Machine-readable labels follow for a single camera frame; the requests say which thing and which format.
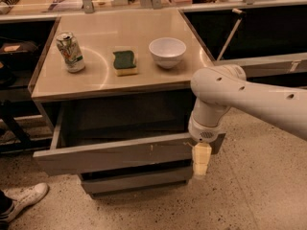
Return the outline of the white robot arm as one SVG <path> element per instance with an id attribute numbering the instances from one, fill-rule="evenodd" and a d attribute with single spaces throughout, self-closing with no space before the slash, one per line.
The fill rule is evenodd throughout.
<path id="1" fill-rule="evenodd" d="M 306 90 L 250 82 L 236 64 L 201 68 L 190 86 L 196 96 L 188 125 L 197 142 L 192 148 L 195 176 L 206 174 L 212 143 L 220 135 L 223 116 L 232 107 L 307 140 Z"/>

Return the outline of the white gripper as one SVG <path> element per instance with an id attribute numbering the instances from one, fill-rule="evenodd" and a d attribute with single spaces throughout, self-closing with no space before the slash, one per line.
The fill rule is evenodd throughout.
<path id="1" fill-rule="evenodd" d="M 198 142 L 192 148 L 194 176 L 206 175 L 212 152 L 211 146 L 207 143 L 212 143 L 218 138 L 222 118 L 229 109 L 229 106 L 196 99 L 188 124 L 191 137 Z"/>

